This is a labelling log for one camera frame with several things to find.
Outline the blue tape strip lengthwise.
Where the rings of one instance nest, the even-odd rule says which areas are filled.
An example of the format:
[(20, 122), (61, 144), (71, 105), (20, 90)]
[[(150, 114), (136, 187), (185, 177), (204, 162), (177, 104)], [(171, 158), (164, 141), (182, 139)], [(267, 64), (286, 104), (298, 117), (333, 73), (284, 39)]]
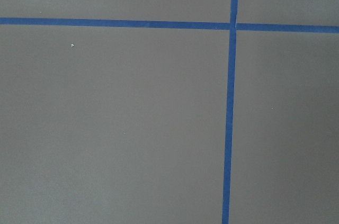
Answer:
[(229, 222), (229, 209), (230, 209), (231, 157), (233, 144), (235, 67), (236, 67), (236, 44), (237, 44), (237, 14), (238, 14), (238, 0), (230, 0), (224, 183), (223, 183), (222, 219), (221, 219), (222, 224), (227, 224)]

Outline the blue tape strip crosswise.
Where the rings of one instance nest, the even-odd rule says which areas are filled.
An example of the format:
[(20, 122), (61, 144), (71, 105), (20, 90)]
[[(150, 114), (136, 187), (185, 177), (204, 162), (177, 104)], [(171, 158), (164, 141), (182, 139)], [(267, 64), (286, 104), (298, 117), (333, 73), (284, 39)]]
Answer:
[(57, 25), (57, 26), (97, 26), (116, 28), (192, 29), (192, 30), (240, 30), (273, 32), (335, 33), (338, 26), (256, 24), (226, 22), (184, 22), (184, 21), (144, 21), (106, 19), (52, 19), (31, 17), (2, 17), (1, 25)]

